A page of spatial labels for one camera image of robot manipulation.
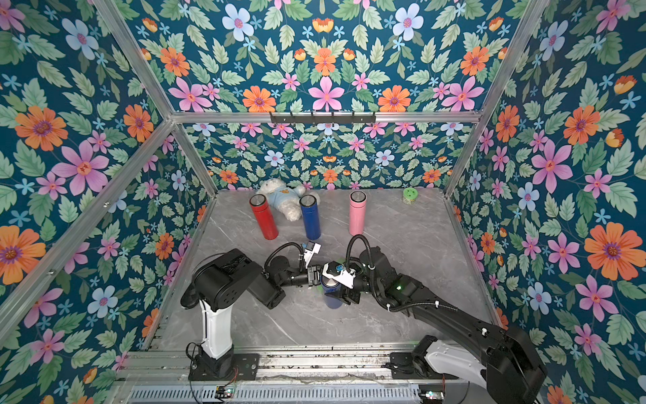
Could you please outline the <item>dark blue thermos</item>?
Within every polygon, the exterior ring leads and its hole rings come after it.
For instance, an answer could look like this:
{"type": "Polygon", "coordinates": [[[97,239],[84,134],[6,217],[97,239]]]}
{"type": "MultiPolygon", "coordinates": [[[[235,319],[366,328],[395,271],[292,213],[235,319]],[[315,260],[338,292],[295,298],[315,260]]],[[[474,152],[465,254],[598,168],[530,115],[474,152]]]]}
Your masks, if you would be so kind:
{"type": "Polygon", "coordinates": [[[306,237],[314,241],[321,237],[318,200],[314,195],[303,195],[299,200],[306,237]]]}

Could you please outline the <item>pink thermos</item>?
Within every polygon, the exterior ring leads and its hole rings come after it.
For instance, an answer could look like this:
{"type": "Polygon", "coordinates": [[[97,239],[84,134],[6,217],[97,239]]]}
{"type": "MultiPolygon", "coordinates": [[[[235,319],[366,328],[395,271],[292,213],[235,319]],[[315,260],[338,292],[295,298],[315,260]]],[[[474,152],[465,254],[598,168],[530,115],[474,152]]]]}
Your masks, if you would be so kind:
{"type": "Polygon", "coordinates": [[[352,236],[363,234],[367,209],[367,195],[361,190],[351,193],[349,199],[348,230],[352,236]]]}

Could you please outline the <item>red thermos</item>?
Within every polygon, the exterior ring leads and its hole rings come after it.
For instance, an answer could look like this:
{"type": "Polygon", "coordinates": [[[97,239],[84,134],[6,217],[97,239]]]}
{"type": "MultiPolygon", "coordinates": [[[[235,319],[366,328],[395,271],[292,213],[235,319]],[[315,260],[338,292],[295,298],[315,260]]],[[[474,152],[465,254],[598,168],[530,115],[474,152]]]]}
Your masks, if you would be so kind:
{"type": "Polygon", "coordinates": [[[249,205],[257,220],[262,235],[267,240],[274,240],[278,237],[279,231],[274,221],[267,197],[262,194],[254,195],[249,200],[249,205]]]}

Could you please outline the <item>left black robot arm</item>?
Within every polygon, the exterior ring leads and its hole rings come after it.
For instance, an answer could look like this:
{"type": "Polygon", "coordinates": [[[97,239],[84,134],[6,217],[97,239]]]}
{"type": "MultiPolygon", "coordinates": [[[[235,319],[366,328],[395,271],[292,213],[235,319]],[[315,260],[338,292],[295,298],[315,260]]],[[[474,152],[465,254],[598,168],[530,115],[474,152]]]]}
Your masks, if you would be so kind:
{"type": "Polygon", "coordinates": [[[321,284],[321,268],[311,265],[320,250],[321,245],[311,241],[287,242],[274,250],[263,265],[237,248],[200,262],[180,300],[184,309],[201,310],[200,353],[219,361],[233,352],[231,311],[244,293],[272,310],[284,299],[285,286],[321,284]]]}

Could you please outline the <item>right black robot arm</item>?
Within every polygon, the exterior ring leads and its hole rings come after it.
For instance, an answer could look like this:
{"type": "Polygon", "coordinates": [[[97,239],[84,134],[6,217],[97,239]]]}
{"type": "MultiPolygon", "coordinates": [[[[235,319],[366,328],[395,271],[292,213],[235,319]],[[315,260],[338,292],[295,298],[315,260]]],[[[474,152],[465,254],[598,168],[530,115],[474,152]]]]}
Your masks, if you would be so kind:
{"type": "Polygon", "coordinates": [[[484,387],[497,403],[535,403],[548,370],[529,334],[470,315],[440,297],[422,281],[398,273],[379,247],[363,235],[351,238],[341,262],[329,262],[324,275],[348,292],[351,303],[368,293],[389,313],[403,313],[437,328],[449,341],[420,341],[418,365],[484,387]]]}

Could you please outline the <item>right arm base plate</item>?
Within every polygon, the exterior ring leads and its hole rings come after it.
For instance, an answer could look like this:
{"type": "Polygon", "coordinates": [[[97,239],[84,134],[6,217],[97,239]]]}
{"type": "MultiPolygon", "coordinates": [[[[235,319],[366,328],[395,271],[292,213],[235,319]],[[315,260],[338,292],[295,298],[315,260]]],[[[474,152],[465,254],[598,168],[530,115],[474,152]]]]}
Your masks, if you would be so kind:
{"type": "Polygon", "coordinates": [[[395,380],[427,379],[428,368],[423,358],[412,352],[393,352],[385,367],[391,371],[395,380]]]}

